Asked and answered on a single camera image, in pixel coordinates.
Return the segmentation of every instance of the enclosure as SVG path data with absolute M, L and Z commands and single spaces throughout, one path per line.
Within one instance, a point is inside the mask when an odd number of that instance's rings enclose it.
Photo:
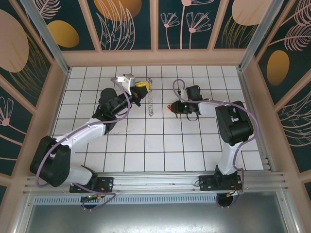
M 309 232 L 310 14 L 310 0 L 3 0 L 1 232 Z M 112 178 L 116 197 L 90 213 L 69 184 L 37 187 L 40 140 L 85 124 L 130 73 L 150 84 L 141 106 L 70 157 Z M 241 101 L 259 123 L 227 210 L 196 186 L 221 160 L 219 122 L 174 114 L 175 80 Z

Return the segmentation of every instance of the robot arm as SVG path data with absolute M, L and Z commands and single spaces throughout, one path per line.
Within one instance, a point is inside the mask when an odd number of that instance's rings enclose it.
M 141 99 L 149 92 L 149 83 L 135 83 L 134 76 L 130 74 L 118 77 L 118 80 L 121 80 L 123 87 L 125 87 L 130 103 L 140 106 Z M 115 115 L 127 107 L 128 103 L 124 94 L 117 96 L 114 89 L 104 89 L 101 92 L 99 105 L 95 114 L 84 125 L 57 138 L 46 136 L 41 139 L 32 160 L 30 171 L 36 174 L 46 153 L 53 145 L 66 138 L 66 140 L 58 145 L 48 156 L 43 164 L 39 177 L 53 187 L 58 187 L 63 183 L 79 183 L 88 185 L 88 187 L 93 190 L 97 183 L 97 174 L 85 166 L 70 166 L 70 157 L 86 143 L 110 132 L 116 123 L 103 124 L 102 122 L 116 120 Z
M 179 94 L 184 100 L 203 100 L 200 87 L 197 85 L 182 89 Z M 241 101 L 234 103 L 244 107 Z M 215 105 L 209 102 L 191 103 L 180 100 L 174 102 L 169 108 L 175 114 L 196 113 L 197 115 L 217 118 L 223 152 L 215 169 L 215 183 L 219 188 L 224 185 L 224 182 L 231 185 L 231 181 L 238 176 L 234 164 L 236 150 L 242 142 L 248 140 L 254 131 L 247 113 L 231 105 Z

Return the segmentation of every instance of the metal base plate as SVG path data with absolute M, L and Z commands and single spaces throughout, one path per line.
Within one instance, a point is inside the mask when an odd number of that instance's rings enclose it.
M 234 184 L 242 189 L 241 177 L 235 176 L 233 180 Z M 218 191 L 218 190 L 235 190 L 234 184 L 224 183 L 222 186 L 218 186 L 215 181 L 214 175 L 211 176 L 199 176 L 199 184 L 201 191 Z
M 99 177 L 97 179 L 97 185 L 95 186 L 95 188 L 93 189 L 93 191 L 96 192 L 104 192 L 102 190 L 102 187 L 104 187 L 104 189 L 106 190 L 107 193 L 111 193 L 112 192 L 112 188 L 113 188 L 113 177 Z M 77 187 L 77 186 L 70 186 L 69 189 L 70 193 L 88 193 L 87 191 Z

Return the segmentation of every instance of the flower illustration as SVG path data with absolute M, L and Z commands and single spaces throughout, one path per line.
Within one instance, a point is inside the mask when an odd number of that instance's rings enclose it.
M 167 45 L 169 46 L 169 49 L 171 49 L 170 43 L 169 43 L 169 37 L 168 37 L 167 29 L 169 27 L 175 27 L 175 26 L 178 26 L 180 24 L 179 20 L 178 20 L 178 17 L 176 15 L 176 12 L 174 14 L 173 13 L 168 13 L 167 15 L 166 15 L 166 13 L 162 13 L 161 14 L 161 20 L 162 20 L 162 22 L 164 24 L 165 31 L 166 31 Z
M 184 5 L 183 13 L 181 14 L 181 27 L 180 27 L 180 49 L 183 49 L 183 26 L 184 26 L 184 14 L 186 6 L 191 5 L 203 5 L 214 2 L 214 0 L 181 0 L 181 3 Z
M 210 24 L 208 24 L 208 12 L 197 13 L 193 18 L 193 12 L 187 14 L 187 24 L 190 32 L 189 49 L 191 49 L 191 37 L 192 33 L 204 32 L 210 30 Z
M 0 125 L 8 126 L 10 124 L 10 117 L 13 111 L 14 102 L 8 98 L 5 103 L 4 97 L 0 97 Z
M 199 1 L 199 0 L 181 0 L 181 3 L 184 6 L 203 5 L 203 4 L 208 4 L 211 2 L 214 2 L 214 0 L 202 0 L 202 1 Z
M 10 125 L 10 118 L 12 115 L 12 111 L 13 111 L 13 106 L 14 106 L 14 102 L 12 99 L 8 98 L 7 101 L 5 102 L 5 99 L 3 96 L 0 97 L 0 126 L 9 126 L 10 128 L 22 133 L 22 134 L 26 134 L 25 132 L 15 128 L 14 126 Z M 17 142 L 11 138 L 8 138 L 4 135 L 0 134 L 0 137 L 10 141 L 12 143 L 15 143 L 17 145 L 22 145 L 22 143 Z

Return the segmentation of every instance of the white grid floor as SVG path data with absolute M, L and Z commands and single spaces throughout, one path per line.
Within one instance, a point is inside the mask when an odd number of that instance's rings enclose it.
M 140 107 L 133 105 L 128 118 L 108 135 L 83 146 L 71 162 L 98 172 L 214 171 L 222 154 L 216 118 L 176 118 L 167 106 L 177 100 L 172 90 L 177 78 L 183 79 L 186 87 L 199 85 L 203 98 L 245 102 L 235 67 L 73 67 L 53 136 L 84 124 L 95 111 L 101 91 L 114 88 L 110 78 L 126 73 L 135 75 L 136 82 L 152 79 L 154 115 L 149 116 L 147 98 L 143 99 Z M 242 148 L 237 165 L 263 170 L 255 141 Z

